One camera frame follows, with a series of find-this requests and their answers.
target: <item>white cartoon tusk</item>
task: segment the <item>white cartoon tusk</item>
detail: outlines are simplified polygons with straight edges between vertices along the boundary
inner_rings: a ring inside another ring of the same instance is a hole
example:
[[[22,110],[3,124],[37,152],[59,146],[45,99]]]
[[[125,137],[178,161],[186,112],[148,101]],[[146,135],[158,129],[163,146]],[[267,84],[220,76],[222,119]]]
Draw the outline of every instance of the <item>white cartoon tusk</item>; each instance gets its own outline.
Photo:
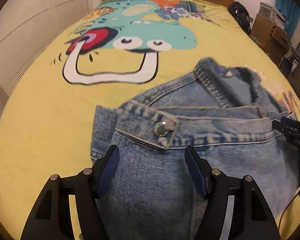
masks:
[[[146,83],[157,74],[158,52],[146,52],[138,71],[128,73],[103,72],[92,75],[79,73],[77,61],[86,41],[79,41],[63,67],[63,77],[71,84],[92,85],[104,82]]]

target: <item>bed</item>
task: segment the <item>bed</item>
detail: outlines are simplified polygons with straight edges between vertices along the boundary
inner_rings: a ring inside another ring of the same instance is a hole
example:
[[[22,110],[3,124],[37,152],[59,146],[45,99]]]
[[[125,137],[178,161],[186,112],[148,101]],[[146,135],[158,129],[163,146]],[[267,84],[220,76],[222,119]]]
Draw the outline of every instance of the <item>bed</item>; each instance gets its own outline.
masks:
[[[14,239],[51,174],[72,176],[91,166],[97,104],[117,107],[189,73],[203,57],[252,69],[300,119],[300,101],[288,81],[227,11],[233,1],[107,0],[33,62],[0,122],[0,220]],[[102,26],[97,32],[96,25]],[[78,239],[74,198],[70,203]],[[300,222],[299,200],[284,219],[286,239]]]

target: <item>blue curtain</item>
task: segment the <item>blue curtain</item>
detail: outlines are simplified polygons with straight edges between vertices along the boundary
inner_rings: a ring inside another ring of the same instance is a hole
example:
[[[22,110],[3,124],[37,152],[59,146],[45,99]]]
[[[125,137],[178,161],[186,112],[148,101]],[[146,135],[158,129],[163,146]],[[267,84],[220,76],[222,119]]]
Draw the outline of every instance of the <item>blue curtain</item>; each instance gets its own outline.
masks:
[[[275,7],[286,17],[284,30],[292,38],[300,17],[300,8],[293,0],[275,0]]]

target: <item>denim jacket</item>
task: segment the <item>denim jacket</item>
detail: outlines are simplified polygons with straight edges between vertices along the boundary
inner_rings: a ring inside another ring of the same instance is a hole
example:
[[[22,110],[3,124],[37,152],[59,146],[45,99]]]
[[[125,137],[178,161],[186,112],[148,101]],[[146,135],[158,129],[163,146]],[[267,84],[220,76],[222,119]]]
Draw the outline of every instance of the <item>denim jacket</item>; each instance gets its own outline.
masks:
[[[119,108],[97,106],[91,158],[111,144],[120,161],[97,205],[111,240],[193,239],[207,201],[194,190],[184,160],[192,145],[227,176],[251,175],[276,217],[298,185],[297,149],[272,130],[288,114],[247,68],[200,60],[194,71],[152,88]],[[169,132],[154,134],[159,121]],[[233,197],[220,239],[227,239]]]

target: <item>red and pink cartoon ear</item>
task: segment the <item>red and pink cartoon ear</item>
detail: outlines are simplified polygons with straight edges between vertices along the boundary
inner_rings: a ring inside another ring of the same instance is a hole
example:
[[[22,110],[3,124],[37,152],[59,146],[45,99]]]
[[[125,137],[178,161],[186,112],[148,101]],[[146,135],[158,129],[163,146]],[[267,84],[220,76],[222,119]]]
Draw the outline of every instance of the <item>red and pink cartoon ear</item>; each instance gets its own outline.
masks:
[[[79,52],[79,54],[85,54],[90,50],[97,49],[106,45],[117,34],[118,34],[117,30],[109,27],[89,30],[84,35],[75,38],[74,40],[70,40],[66,42],[66,43],[71,43],[66,54],[69,55],[79,41],[84,41],[84,40],[86,41]]]

